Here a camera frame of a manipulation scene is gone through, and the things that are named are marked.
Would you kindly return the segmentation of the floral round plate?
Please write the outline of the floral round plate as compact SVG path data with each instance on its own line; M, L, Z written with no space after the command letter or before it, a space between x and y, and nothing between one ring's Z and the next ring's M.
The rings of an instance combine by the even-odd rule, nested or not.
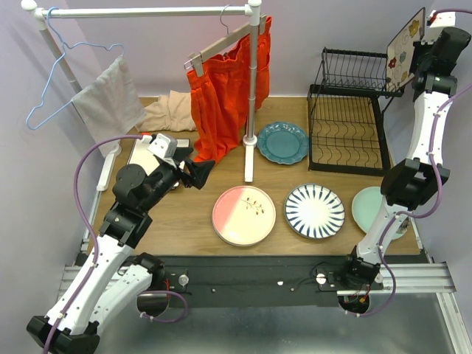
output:
M382 194L380 187L367 187L353 198L352 215L358 227L366 234L381 208Z

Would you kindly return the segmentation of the pink round plate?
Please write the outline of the pink round plate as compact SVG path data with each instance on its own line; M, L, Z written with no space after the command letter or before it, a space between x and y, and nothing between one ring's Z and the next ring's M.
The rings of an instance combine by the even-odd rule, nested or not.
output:
M233 246L249 247L271 233L277 218L274 202L259 188L236 186L223 192L212 210L218 236Z

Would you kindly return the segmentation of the flower pattern square plate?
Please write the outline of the flower pattern square plate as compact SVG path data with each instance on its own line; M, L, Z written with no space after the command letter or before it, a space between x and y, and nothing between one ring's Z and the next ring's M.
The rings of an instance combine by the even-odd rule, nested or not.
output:
M414 75L410 72L414 56L414 43L424 36L424 7L403 26L386 48L386 90L395 92L402 89Z

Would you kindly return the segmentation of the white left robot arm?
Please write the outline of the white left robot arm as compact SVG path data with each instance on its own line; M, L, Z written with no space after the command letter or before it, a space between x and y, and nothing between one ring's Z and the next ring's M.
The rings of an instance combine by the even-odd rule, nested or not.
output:
M147 253L133 259L122 279L111 279L151 225L149 211L177 182L201 189L215 161L194 162L190 147L159 142L150 147L157 168L146 173L138 164L127 164L119 170L115 202L99 234L91 236L92 252L53 308L30 319L27 332L44 353L94 353L106 326L138 295L174 294L165 286L162 261Z

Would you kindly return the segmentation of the teal scalloped ceramic plate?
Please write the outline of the teal scalloped ceramic plate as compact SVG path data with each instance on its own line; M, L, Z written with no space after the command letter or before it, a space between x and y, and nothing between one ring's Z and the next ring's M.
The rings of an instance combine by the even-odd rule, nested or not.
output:
M273 122L263 127L257 136L257 148L270 162L291 165L308 154L309 138L298 125Z

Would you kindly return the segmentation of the blue striped round plate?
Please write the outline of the blue striped round plate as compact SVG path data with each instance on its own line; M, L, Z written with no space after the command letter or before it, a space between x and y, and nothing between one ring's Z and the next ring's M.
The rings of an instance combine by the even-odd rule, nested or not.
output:
M344 225L345 209L332 190L318 184L303 184L285 199L288 225L300 236L321 240L336 235Z

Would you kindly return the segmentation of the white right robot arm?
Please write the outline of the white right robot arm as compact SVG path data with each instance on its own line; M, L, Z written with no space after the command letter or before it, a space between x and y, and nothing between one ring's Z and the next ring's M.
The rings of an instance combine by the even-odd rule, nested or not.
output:
M349 289L371 285L385 265L384 255L394 233L416 208L431 197L440 201L450 171L443 167L444 123L452 102L459 97L452 71L471 35L444 27L431 40L414 44L410 72L414 75L414 129L406 158L391 168L381 183L382 203L363 240L354 247L339 271Z

